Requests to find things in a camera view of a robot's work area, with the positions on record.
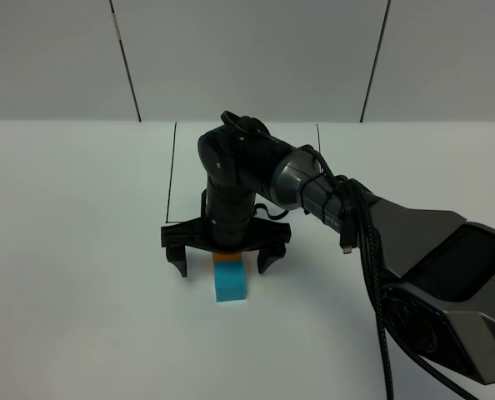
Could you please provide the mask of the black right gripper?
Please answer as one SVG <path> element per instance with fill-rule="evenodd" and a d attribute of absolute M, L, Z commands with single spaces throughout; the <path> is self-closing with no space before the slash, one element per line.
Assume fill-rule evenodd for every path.
<path fill-rule="evenodd" d="M 264 274 L 286 255 L 292 232 L 287 223 L 254 216 L 256 193 L 206 189 L 201 195 L 200 216 L 161 228 L 167 260 L 183 278 L 188 276 L 186 248 L 214 253 L 259 250 L 257 271 Z"/>

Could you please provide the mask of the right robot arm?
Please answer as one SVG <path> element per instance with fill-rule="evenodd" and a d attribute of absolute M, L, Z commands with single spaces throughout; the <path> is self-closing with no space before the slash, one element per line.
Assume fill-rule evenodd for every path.
<path fill-rule="evenodd" d="M 345 253 L 359 250 L 383 356 L 392 339 L 447 387 L 453 382 L 440 367 L 495 383 L 495 229 L 378 197 L 254 117 L 224 112 L 221 120 L 197 143 L 207 174 L 200 216 L 161 230 L 180 273 L 187 248 L 255 251 L 266 271 L 284 257 L 291 229 L 281 216 L 256 217 L 256 196 L 285 212 L 302 209 L 338 233 Z"/>

